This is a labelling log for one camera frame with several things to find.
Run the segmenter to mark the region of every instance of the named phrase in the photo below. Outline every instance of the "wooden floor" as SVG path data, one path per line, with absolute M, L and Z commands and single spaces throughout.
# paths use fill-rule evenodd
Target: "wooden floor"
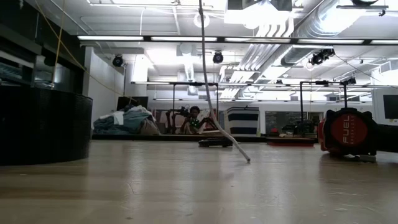
M 397 223 L 398 154 L 377 164 L 315 148 L 93 141 L 90 158 L 0 167 L 0 223 Z

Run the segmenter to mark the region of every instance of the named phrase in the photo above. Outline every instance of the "ceiling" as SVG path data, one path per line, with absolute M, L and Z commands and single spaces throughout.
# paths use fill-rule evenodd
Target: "ceiling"
M 29 4 L 36 6 L 35 1 L 44 10 L 45 15 L 52 21 L 61 25 L 63 0 L 26 0 Z M 172 0 L 102 0 L 103 4 L 170 4 Z M 91 3 L 100 3 L 100 0 L 90 0 Z M 181 0 L 181 4 L 194 5 L 197 0 Z M 205 28 L 208 36 L 254 36 L 257 29 L 245 28 L 242 24 L 225 24 L 223 20 L 226 0 L 203 0 L 204 5 L 213 6 L 213 10 L 206 11 L 210 15 L 210 25 Z M 303 0 L 304 10 L 292 13 L 295 24 L 298 24 L 321 0 Z M 398 4 L 397 11 L 388 10 L 387 14 L 379 17 L 379 12 L 367 12 L 354 24 L 337 38 L 392 38 L 398 36 Z M 170 9 L 154 8 L 120 8 L 91 6 L 84 0 L 67 0 L 65 12 L 68 18 L 65 19 L 64 29 L 71 35 L 200 35 L 201 29 L 194 25 L 193 18 L 196 10 L 176 9 L 177 19 Z M 143 48 L 151 60 L 153 67 L 149 70 L 149 78 L 153 81 L 161 76 L 177 76 L 178 72 L 184 71 L 182 63 L 176 59 L 177 43 L 150 43 L 150 42 L 107 42 L 100 43 L 102 49 L 110 49 L 110 53 L 117 54 L 120 48 Z M 215 50 L 222 50 L 224 63 L 239 63 L 245 55 L 249 45 L 247 44 L 206 44 L 206 61 L 208 70 L 217 74 L 222 65 L 212 63 L 212 53 Z M 298 64 L 300 68 L 292 68 L 286 74 L 288 79 L 317 79 L 332 80 L 335 77 L 347 73 L 354 75 L 358 83 L 369 83 L 369 77 L 354 67 L 360 68 L 365 73 L 377 67 L 369 63 L 385 63 L 389 58 L 398 58 L 397 47 L 370 47 L 370 46 L 335 46 L 336 55 L 347 61 L 349 64 L 337 57 L 332 57 L 324 64 L 313 70 L 305 68 L 306 63 Z M 195 72 L 201 72 L 200 60 L 194 63 Z

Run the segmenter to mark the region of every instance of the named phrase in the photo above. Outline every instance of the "metal pole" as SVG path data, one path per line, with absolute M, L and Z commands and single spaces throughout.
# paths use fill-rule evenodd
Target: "metal pole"
M 304 135 L 303 82 L 300 82 L 301 136 Z
M 216 109 L 216 112 L 217 112 L 217 121 L 219 121 L 220 120 L 220 118 L 218 117 L 218 114 L 219 114 L 219 111 L 218 111 L 218 85 L 217 85 L 217 109 Z
M 173 119 L 175 119 L 175 118 L 174 118 L 174 101 L 175 101 L 175 84 L 173 85 L 173 116 L 172 116 L 172 122 L 173 122 L 173 124 L 172 124 L 172 126 L 174 125 Z M 172 134 L 175 134 L 174 127 L 172 127 Z
M 343 89 L 344 89 L 344 107 L 348 107 L 348 102 L 347 102 L 347 85 L 343 84 Z

